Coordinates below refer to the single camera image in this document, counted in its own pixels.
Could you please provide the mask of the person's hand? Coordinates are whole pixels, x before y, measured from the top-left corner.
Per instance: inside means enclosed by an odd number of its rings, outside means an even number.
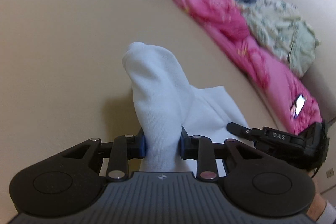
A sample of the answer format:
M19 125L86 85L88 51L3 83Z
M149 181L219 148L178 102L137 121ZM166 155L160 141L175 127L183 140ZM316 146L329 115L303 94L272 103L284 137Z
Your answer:
M318 181L315 177L313 177L313 171L308 173L308 175L312 177L312 180L314 182L315 196L307 211L307 216L316 222L319 219L319 217L323 214L327 206L327 201L323 198L323 196L321 196L319 192Z

